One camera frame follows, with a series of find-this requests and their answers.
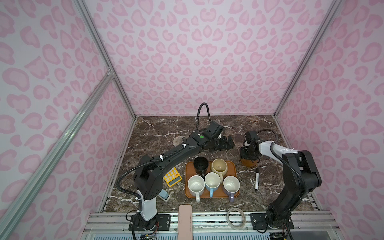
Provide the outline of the brown round wooden coaster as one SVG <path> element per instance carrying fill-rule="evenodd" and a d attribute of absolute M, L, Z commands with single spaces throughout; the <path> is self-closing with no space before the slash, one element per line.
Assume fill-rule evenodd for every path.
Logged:
<path fill-rule="evenodd" d="M 259 160 L 252 161 L 252 160 L 241 159 L 241 163 L 243 166 L 247 168 L 254 168 L 258 165 Z"/>

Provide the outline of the black mug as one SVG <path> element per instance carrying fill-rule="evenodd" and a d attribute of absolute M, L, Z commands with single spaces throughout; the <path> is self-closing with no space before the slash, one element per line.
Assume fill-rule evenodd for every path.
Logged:
<path fill-rule="evenodd" d="M 209 167 L 208 159 L 205 157 L 197 157 L 194 159 L 193 165 L 194 165 L 196 174 L 205 178 L 205 175 Z"/>

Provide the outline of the cream beige mug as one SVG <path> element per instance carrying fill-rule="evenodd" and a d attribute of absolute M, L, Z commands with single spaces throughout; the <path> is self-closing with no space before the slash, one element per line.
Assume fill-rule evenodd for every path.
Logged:
<path fill-rule="evenodd" d="M 219 175 L 222 184 L 228 172 L 227 162 L 223 159 L 215 159 L 211 163 L 211 171 Z"/>

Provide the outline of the beige speckled round coaster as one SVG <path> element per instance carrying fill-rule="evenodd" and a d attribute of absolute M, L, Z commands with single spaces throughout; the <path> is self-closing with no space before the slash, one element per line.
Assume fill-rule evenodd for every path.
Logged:
<path fill-rule="evenodd" d="M 173 140 L 173 145 L 176 147 L 180 144 L 183 144 L 185 140 L 186 140 L 185 136 L 177 136 Z"/>

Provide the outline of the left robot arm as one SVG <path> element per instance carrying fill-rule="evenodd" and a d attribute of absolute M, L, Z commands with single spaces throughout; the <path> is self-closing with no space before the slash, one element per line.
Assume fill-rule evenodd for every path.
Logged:
<path fill-rule="evenodd" d="M 163 189 L 163 176 L 172 168 L 203 151 L 231 150 L 234 147 L 234 139 L 231 136 L 209 138 L 202 133 L 193 132 L 181 144 L 161 155 L 153 158 L 148 155 L 143 156 L 140 164 L 146 164 L 146 166 L 137 169 L 134 175 L 140 208 L 133 222 L 141 224 L 147 230 L 156 225 L 158 215 L 156 198 Z"/>

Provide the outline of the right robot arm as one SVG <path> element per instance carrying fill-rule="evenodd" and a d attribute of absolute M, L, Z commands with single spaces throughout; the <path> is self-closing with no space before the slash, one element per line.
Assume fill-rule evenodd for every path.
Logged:
<path fill-rule="evenodd" d="M 240 158 L 256 161 L 261 156 L 270 157 L 283 164 L 284 187 L 266 212 L 266 223 L 276 228 L 285 224 L 296 207 L 309 192 L 322 184 L 314 158 L 309 151 L 297 151 L 277 145 L 274 141 L 262 140 L 260 131 L 245 133 Z"/>

